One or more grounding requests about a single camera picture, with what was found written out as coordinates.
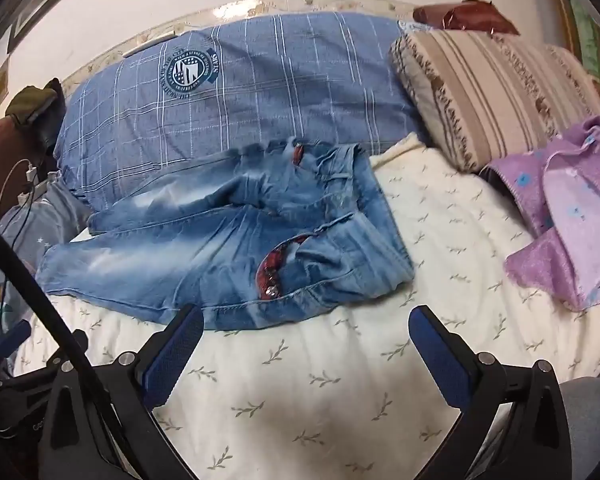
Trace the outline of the blue denim jeans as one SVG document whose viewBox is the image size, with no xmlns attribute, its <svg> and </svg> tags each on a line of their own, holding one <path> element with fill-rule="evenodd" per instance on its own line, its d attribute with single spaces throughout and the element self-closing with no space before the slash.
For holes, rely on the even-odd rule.
<svg viewBox="0 0 600 480">
<path fill-rule="evenodd" d="M 166 324 L 195 306 L 209 330 L 260 330 L 379 298 L 414 266 L 356 144 L 252 144 L 151 178 L 46 252 L 36 279 Z"/>
</svg>

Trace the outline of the cream leaf-print blanket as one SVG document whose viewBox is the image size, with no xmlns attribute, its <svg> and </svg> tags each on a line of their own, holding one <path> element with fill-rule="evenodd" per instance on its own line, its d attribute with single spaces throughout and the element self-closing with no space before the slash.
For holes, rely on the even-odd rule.
<svg viewBox="0 0 600 480">
<path fill-rule="evenodd" d="M 600 304 L 573 312 L 509 281 L 530 234 L 481 178 L 408 136 L 372 160 L 415 267 L 391 296 L 249 332 L 208 332 L 156 419 L 203 479 L 411 479 L 456 419 L 415 350 L 426 304 L 476 351 L 600 372 Z"/>
</svg>

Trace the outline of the purple floral cloth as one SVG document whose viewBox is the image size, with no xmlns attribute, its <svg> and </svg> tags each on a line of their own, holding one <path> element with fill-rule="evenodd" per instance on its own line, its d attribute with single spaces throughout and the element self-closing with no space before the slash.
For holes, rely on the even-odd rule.
<svg viewBox="0 0 600 480">
<path fill-rule="evenodd" d="M 575 311 L 600 304 L 600 115 L 544 148 L 494 159 L 483 177 L 510 197 L 533 240 L 509 255 L 509 277 Z"/>
</svg>

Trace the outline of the white power strip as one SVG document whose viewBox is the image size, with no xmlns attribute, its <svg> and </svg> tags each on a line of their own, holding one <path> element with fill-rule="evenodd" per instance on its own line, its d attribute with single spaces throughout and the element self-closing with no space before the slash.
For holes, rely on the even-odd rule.
<svg viewBox="0 0 600 480">
<path fill-rule="evenodd" d="M 55 181 L 59 176 L 57 168 L 40 171 L 40 168 L 34 166 L 29 159 L 23 159 L 22 162 L 27 164 L 27 170 L 23 192 L 18 194 L 19 206 L 38 200 L 46 192 L 50 181 Z"/>
</svg>

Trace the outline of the brown wooden headboard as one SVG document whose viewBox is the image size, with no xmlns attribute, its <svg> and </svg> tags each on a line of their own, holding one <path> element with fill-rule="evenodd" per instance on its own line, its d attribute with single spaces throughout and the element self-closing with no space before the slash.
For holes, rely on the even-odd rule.
<svg viewBox="0 0 600 480">
<path fill-rule="evenodd" d="M 23 192 L 27 170 L 23 159 L 40 171 L 57 168 L 35 131 L 20 131 L 10 117 L 0 119 L 0 219 L 18 204 L 18 194 Z"/>
</svg>

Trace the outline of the striped beige pillow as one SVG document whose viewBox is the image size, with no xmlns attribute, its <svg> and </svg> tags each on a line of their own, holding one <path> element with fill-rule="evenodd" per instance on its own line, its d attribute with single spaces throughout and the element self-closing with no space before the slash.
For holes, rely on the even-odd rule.
<svg viewBox="0 0 600 480">
<path fill-rule="evenodd" d="M 468 30 L 409 32 L 390 61 L 434 145 L 461 172 L 542 148 L 600 114 L 593 79 L 568 50 Z"/>
</svg>

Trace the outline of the olive green cap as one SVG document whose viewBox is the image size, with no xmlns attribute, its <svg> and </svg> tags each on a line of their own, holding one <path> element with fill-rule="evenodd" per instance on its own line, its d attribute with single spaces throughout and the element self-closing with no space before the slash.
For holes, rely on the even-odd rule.
<svg viewBox="0 0 600 480">
<path fill-rule="evenodd" d="M 9 102 L 5 116 L 12 118 L 20 128 L 30 127 L 41 117 L 61 109 L 64 92 L 58 78 L 51 79 L 43 88 L 27 86 Z"/>
</svg>

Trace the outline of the dark red pillow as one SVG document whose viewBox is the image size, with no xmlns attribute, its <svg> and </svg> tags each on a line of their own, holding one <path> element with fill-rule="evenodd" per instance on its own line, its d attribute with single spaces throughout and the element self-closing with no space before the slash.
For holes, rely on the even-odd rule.
<svg viewBox="0 0 600 480">
<path fill-rule="evenodd" d="M 517 27 L 491 1 L 427 4 L 415 8 L 412 15 L 416 22 L 438 29 L 519 35 Z"/>
</svg>

